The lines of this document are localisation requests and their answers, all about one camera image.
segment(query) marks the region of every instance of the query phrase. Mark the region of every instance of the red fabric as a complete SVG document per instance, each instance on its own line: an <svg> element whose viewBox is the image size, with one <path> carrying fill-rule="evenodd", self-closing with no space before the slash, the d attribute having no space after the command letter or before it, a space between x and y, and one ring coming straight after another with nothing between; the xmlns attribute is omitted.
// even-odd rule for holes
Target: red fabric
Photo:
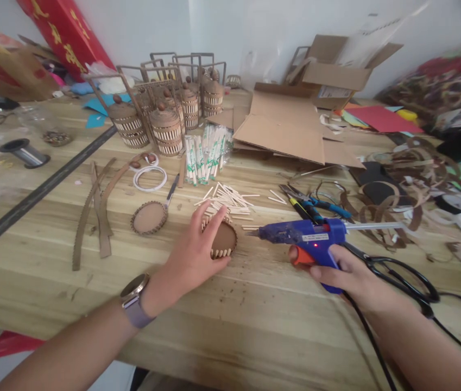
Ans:
<svg viewBox="0 0 461 391"><path fill-rule="evenodd" d="M0 336L0 357L23 351L33 351L44 344L44 341L26 337L12 331L4 331Z"/></svg>
<svg viewBox="0 0 461 391"><path fill-rule="evenodd" d="M51 49L76 80L86 63L103 61L115 68L73 0L17 0Z"/></svg>

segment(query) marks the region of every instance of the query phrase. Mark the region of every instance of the red banner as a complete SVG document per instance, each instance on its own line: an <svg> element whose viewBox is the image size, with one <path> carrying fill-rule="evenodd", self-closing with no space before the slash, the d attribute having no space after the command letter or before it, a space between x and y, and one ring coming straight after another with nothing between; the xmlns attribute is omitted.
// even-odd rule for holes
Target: red banner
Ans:
<svg viewBox="0 0 461 391"><path fill-rule="evenodd" d="M17 0L71 76L80 81L86 63L115 68L73 0Z"/></svg>

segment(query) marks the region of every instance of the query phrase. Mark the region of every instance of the glass jar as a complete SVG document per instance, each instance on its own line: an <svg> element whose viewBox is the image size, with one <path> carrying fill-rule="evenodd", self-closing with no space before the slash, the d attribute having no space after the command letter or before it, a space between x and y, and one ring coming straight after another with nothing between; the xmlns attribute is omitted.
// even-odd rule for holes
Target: glass jar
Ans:
<svg viewBox="0 0 461 391"><path fill-rule="evenodd" d="M59 126L53 114L41 105L20 106L15 109L15 114L23 126L52 147L67 145L77 135L76 129Z"/></svg>

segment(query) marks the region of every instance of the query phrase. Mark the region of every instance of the cardboard circle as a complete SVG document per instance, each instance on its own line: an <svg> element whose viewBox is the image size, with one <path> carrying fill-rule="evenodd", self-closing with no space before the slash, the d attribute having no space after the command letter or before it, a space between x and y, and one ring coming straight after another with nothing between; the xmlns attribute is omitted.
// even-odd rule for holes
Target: cardboard circle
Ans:
<svg viewBox="0 0 461 391"><path fill-rule="evenodd" d="M201 231L203 232L210 219L206 219L201 224ZM230 255L237 245L237 233L234 227L230 224L229 220L225 218L219 226L214 242L212 243L212 249L210 250L210 256L212 259L222 258Z"/></svg>
<svg viewBox="0 0 461 391"><path fill-rule="evenodd" d="M138 235L151 235L167 221L167 210L162 203L150 201L140 206L131 219L131 228Z"/></svg>

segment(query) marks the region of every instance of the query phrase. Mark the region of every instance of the hand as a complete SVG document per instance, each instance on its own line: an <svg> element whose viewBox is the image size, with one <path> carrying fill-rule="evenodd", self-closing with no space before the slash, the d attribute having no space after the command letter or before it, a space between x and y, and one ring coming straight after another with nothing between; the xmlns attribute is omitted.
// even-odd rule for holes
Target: hand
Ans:
<svg viewBox="0 0 461 391"><path fill-rule="evenodd" d="M230 257L210 258L212 243L226 214L223 206L201 232L207 200L192 214L187 231L179 238L165 265L154 274L142 294L142 307L148 316L157 316L184 294L199 287L230 262Z"/></svg>
<svg viewBox="0 0 461 391"><path fill-rule="evenodd" d="M290 260L297 258L297 251L296 246L290 247ZM330 246L330 253L340 270L319 265L306 268L315 281L347 291L362 311L381 311L394 305L399 295L373 274L364 262L337 244Z"/></svg>

